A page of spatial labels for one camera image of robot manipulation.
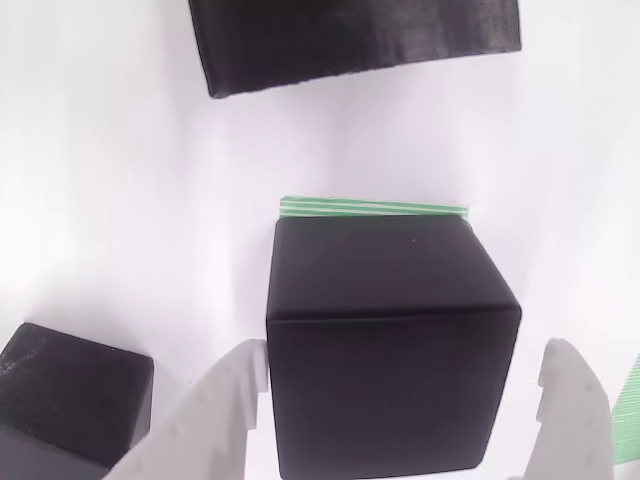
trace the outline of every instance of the black block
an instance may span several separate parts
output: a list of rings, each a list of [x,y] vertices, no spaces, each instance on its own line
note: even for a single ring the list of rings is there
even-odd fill
[[[267,346],[282,478],[477,466],[520,316],[460,217],[280,220]]]
[[[209,93],[520,50],[517,0],[190,0]]]
[[[93,480],[148,431],[153,360],[22,325],[0,355],[0,478]]]

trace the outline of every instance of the green stripe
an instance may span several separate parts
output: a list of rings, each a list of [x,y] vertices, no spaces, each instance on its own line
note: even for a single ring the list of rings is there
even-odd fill
[[[386,205],[390,207],[414,207],[429,209],[434,208],[438,210],[448,210],[452,213],[468,212],[468,206],[451,206],[451,205],[429,205],[421,203],[404,203],[404,202],[384,202],[375,200],[355,200],[353,198],[320,198],[320,197],[296,197],[286,196],[283,197],[281,202],[296,202],[296,203],[320,203],[323,205],[330,205],[332,203],[348,203],[352,205]]]
[[[467,218],[469,207],[425,205],[401,202],[376,202],[350,198],[284,197],[281,217],[327,217],[370,215],[460,215]]]
[[[640,356],[634,363],[611,416],[614,463],[620,465],[640,460]]]
[[[451,215],[451,212],[449,211],[445,211],[445,210],[405,210],[405,209],[400,209],[400,208],[382,208],[382,207],[325,207],[325,208],[320,208],[320,207],[316,207],[315,205],[311,208],[313,208],[314,210],[312,210],[310,208],[310,206],[305,207],[298,207],[295,206],[295,208],[291,208],[293,205],[283,205],[282,206],[282,210],[291,210],[291,211],[296,211],[296,210],[306,210],[309,212],[314,212],[314,211],[326,211],[326,212],[342,212],[342,211],[346,211],[346,212],[353,212],[353,213],[357,213],[357,212],[363,212],[363,213],[405,213],[407,215],[421,215],[421,214],[428,214],[428,213],[442,213],[444,215]]]

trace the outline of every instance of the white table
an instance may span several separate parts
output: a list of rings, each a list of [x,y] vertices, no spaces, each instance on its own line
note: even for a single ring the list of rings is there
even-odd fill
[[[146,352],[161,419],[264,336],[281,196],[470,203],[525,315],[484,463],[443,478],[522,473],[548,338],[612,401],[640,351],[640,4],[521,15],[522,53],[214,101],[186,0],[0,1],[0,344],[31,317]]]

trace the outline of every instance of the cube side face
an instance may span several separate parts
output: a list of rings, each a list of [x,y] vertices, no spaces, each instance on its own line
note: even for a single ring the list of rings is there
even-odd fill
[[[514,308],[268,325],[282,478],[379,478],[477,466],[519,321]]]
[[[150,415],[153,360],[25,323],[0,355],[0,425],[113,467]]]
[[[109,469],[0,426],[0,470],[8,480],[100,480]]]
[[[516,0],[191,0],[190,4],[213,97],[521,48]]]

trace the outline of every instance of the green and white striped object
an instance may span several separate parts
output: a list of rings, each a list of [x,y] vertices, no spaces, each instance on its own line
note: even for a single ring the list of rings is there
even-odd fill
[[[613,458],[616,465],[640,460],[640,356],[613,411]]]
[[[362,215],[460,215],[467,218],[468,206],[425,205],[380,202],[352,198],[284,197],[280,217],[348,217]]]

